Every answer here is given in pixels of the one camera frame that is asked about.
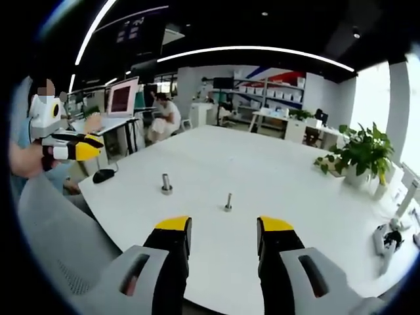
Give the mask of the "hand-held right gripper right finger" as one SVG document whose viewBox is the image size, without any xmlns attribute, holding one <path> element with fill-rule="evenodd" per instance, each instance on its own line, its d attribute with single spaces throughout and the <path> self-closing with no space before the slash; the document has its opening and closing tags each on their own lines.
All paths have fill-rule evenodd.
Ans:
<svg viewBox="0 0 420 315">
<path fill-rule="evenodd" d="M 380 314 L 381 300 L 363 298 L 347 275 L 284 220 L 257 218 L 258 275 L 265 314 Z"/>
</svg>

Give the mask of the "person's left hand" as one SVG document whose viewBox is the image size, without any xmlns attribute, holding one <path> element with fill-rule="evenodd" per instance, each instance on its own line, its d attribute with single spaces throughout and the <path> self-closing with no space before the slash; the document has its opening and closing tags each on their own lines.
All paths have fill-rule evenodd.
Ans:
<svg viewBox="0 0 420 315">
<path fill-rule="evenodd" d="M 8 155 L 13 175 L 30 179 L 44 171 L 43 147 L 40 144 L 30 144 L 26 148 L 21 148 L 14 141 L 10 141 Z"/>
</svg>

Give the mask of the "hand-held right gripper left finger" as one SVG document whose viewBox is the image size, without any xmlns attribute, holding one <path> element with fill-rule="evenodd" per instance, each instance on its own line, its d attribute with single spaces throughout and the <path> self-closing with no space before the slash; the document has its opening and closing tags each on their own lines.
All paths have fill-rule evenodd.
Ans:
<svg viewBox="0 0 420 315">
<path fill-rule="evenodd" d="M 112 261 L 97 287 L 97 313 L 181 314 L 191 231 L 189 216 L 165 219 Z"/>
</svg>

